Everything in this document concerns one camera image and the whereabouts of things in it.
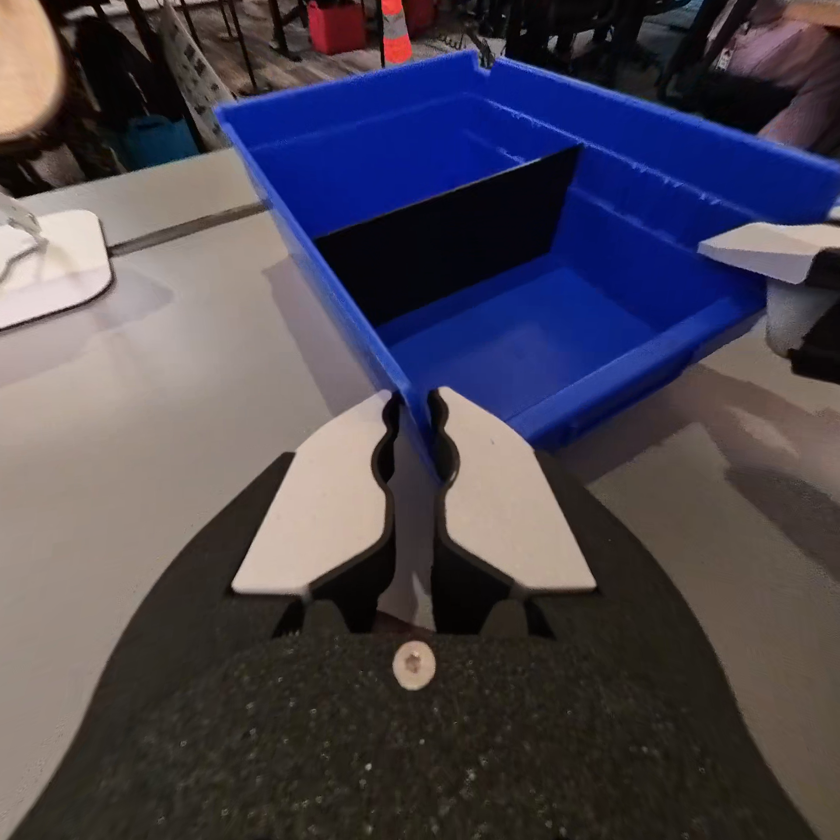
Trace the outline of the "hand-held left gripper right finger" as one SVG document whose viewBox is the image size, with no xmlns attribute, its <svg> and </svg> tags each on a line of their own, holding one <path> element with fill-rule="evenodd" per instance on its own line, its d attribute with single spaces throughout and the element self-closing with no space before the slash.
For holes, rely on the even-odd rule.
<svg viewBox="0 0 840 840">
<path fill-rule="evenodd" d="M 440 546 L 522 595 L 581 594 L 594 574 L 536 450 L 451 387 L 427 397 Z"/>
</svg>

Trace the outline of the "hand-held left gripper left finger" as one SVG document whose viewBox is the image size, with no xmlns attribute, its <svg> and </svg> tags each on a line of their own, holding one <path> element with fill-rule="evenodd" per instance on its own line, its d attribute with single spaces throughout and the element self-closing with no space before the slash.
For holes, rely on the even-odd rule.
<svg viewBox="0 0 840 840">
<path fill-rule="evenodd" d="M 390 538 L 401 397 L 379 391 L 334 417 L 291 454 L 234 575 L 237 595 L 315 596 Z"/>
</svg>

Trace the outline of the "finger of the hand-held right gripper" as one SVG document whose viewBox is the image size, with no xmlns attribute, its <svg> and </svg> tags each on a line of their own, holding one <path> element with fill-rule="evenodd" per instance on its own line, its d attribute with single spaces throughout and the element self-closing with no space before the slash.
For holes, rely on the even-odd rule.
<svg viewBox="0 0 840 840">
<path fill-rule="evenodd" d="M 697 253 L 765 278 L 765 340 L 780 357 L 838 303 L 838 222 L 745 224 L 700 241 Z"/>
</svg>

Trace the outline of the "blue plastic bin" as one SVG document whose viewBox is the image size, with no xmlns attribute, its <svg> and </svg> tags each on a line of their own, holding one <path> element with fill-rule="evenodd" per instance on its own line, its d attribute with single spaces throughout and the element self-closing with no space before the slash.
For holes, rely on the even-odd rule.
<svg viewBox="0 0 840 840">
<path fill-rule="evenodd" d="M 580 438 L 746 333 L 763 281 L 697 253 L 820 223 L 838 163 L 651 101 L 462 51 L 216 109 L 308 288 L 431 445 L 447 385 L 532 444 Z M 373 327 L 316 238 L 575 144 L 551 251 Z"/>
</svg>

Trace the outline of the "pink cloth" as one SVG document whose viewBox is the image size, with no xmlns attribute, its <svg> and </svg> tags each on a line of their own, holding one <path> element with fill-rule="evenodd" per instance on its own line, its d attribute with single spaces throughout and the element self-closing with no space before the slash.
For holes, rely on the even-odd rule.
<svg viewBox="0 0 840 840">
<path fill-rule="evenodd" d="M 718 68 L 768 82 L 792 94 L 759 136 L 804 151 L 824 151 L 838 139 L 838 27 L 792 17 L 784 2 L 756 2 L 731 37 Z"/>
</svg>

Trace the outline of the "black office chair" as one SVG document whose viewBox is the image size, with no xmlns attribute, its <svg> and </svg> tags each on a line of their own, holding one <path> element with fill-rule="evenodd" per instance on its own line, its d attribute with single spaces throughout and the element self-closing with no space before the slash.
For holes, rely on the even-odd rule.
<svg viewBox="0 0 840 840">
<path fill-rule="evenodd" d="M 628 63 L 651 2 L 646 1 L 514 1 L 507 24 L 505 57 L 526 65 L 616 86 Z M 610 30 L 609 40 L 596 42 L 574 58 L 578 35 Z"/>
</svg>

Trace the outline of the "wooden book stand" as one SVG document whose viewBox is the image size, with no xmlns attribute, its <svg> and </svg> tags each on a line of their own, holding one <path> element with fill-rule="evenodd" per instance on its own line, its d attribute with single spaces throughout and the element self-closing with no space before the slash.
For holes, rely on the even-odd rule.
<svg viewBox="0 0 840 840">
<path fill-rule="evenodd" d="M 2 147 L 26 140 L 58 113 L 66 63 L 40 2 L 1 2 Z M 80 308 L 112 284 L 98 216 L 69 211 L 38 216 L 2 192 L 1 330 Z"/>
</svg>

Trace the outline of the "orange traffic cone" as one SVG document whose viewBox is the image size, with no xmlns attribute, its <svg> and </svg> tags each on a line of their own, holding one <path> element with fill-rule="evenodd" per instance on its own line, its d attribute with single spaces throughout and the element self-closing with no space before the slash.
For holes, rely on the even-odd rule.
<svg viewBox="0 0 840 840">
<path fill-rule="evenodd" d="M 407 31 L 403 2 L 380 1 L 381 46 L 384 67 L 397 67 L 413 59 L 413 46 Z"/>
</svg>

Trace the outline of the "grey perforated panel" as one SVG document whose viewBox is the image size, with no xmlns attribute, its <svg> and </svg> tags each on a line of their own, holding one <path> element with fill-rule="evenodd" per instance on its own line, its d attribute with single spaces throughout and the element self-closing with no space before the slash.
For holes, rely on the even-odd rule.
<svg viewBox="0 0 840 840">
<path fill-rule="evenodd" d="M 234 102 L 235 96 L 209 63 L 169 1 L 164 1 L 158 33 L 164 57 L 174 76 L 198 133 L 210 151 L 230 147 L 216 109 Z"/>
</svg>

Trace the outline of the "red crate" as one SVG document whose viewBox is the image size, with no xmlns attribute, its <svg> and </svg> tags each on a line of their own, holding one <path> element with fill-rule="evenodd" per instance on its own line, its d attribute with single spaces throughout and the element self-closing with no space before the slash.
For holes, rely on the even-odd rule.
<svg viewBox="0 0 840 840">
<path fill-rule="evenodd" d="M 309 1 L 307 10 L 311 44 L 317 53 L 336 56 L 366 47 L 366 18 L 362 3 Z"/>
</svg>

